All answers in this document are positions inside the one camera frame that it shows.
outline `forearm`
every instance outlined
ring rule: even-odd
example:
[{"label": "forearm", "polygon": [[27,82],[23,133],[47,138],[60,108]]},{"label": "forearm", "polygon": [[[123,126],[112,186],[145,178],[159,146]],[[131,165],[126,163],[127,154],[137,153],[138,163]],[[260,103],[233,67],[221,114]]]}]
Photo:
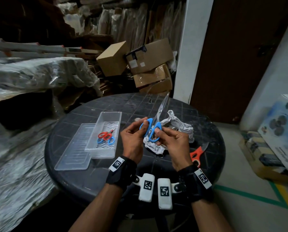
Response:
[{"label": "forearm", "polygon": [[191,204],[200,232],[233,232],[215,203],[199,200]]},{"label": "forearm", "polygon": [[105,184],[96,198],[77,218],[69,232],[107,231],[120,202],[123,190],[116,185]]}]

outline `scissors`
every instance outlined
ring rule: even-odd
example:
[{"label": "scissors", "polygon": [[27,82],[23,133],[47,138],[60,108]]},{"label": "scissors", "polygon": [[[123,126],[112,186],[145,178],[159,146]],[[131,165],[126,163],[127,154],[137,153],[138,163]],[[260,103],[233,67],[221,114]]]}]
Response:
[{"label": "scissors", "polygon": [[155,128],[162,129],[161,123],[160,123],[160,121],[159,121],[159,117],[160,117],[160,115],[161,115],[161,113],[162,113],[162,110],[163,110],[165,104],[167,103],[167,100],[168,100],[168,98],[169,98],[169,94],[170,94],[170,93],[168,93],[168,94],[165,96],[165,98],[163,99],[163,101],[162,101],[162,103],[161,103],[161,105],[160,105],[160,107],[159,107],[159,109],[158,109],[158,112],[157,112],[157,114],[155,115],[155,117],[154,117],[154,118],[149,118],[149,119],[147,119],[147,121],[149,122],[149,125],[148,125],[148,129],[147,129],[146,134],[144,135],[144,137],[146,137],[146,136],[148,135],[149,130],[152,129],[152,131],[151,131],[151,133],[150,133],[150,136],[149,136],[149,138],[148,138],[148,140],[149,140],[150,142],[156,143],[156,142],[159,141],[159,139],[160,139],[160,137],[158,137],[157,139],[153,140],[154,134],[155,134]]},{"label": "scissors", "polygon": [[205,152],[205,150],[208,147],[208,142],[204,143],[202,146],[200,146],[198,149],[196,149],[194,152],[190,153],[190,158],[192,162],[198,162],[198,168],[201,166],[200,162],[200,156]]},{"label": "scissors", "polygon": [[115,143],[115,138],[112,136],[114,130],[115,129],[112,129],[110,132],[99,133],[97,143],[101,144],[104,141],[108,141],[109,145],[113,145]]}]

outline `finger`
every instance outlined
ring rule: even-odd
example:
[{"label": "finger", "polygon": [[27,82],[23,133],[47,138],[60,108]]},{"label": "finger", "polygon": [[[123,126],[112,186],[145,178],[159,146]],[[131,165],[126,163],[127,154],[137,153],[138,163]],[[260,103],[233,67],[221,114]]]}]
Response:
[{"label": "finger", "polygon": [[162,127],[162,130],[168,135],[168,136],[171,136],[171,137],[176,137],[180,132],[179,131],[176,131],[174,129],[170,129],[170,128],[167,128],[167,127]]},{"label": "finger", "polygon": [[155,136],[160,137],[160,139],[162,139],[160,142],[162,141],[167,142],[167,140],[169,140],[169,136],[158,128],[155,129]]},{"label": "finger", "polygon": [[143,137],[148,129],[148,126],[149,126],[149,122],[147,120],[144,120],[142,128],[138,130],[137,132],[135,132],[134,134],[138,135],[139,137]]},{"label": "finger", "polygon": [[147,120],[147,117],[144,117],[138,121],[134,121],[132,124],[130,124],[125,130],[131,131],[132,133],[136,132],[136,129],[140,129],[141,124],[144,122],[144,120]]}]

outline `white wall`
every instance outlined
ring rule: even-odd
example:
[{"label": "white wall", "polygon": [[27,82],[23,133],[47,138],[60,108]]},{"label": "white wall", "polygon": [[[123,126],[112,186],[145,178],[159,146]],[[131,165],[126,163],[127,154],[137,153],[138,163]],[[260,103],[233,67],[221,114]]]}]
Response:
[{"label": "white wall", "polygon": [[242,130],[257,130],[280,94],[288,94],[288,28],[240,123]]},{"label": "white wall", "polygon": [[187,0],[173,98],[190,102],[214,0]]}]

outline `hand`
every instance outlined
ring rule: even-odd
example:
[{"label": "hand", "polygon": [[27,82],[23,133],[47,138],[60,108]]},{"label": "hand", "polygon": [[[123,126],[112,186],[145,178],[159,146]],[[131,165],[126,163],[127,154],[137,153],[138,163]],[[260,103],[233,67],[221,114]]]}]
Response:
[{"label": "hand", "polygon": [[174,169],[179,171],[192,165],[188,134],[166,127],[162,127],[162,130],[155,129],[155,136],[160,137],[157,145],[163,144],[167,147]]},{"label": "hand", "polygon": [[124,129],[120,135],[123,140],[123,156],[138,164],[143,156],[143,136],[145,135],[149,122],[147,117],[133,122]]}]

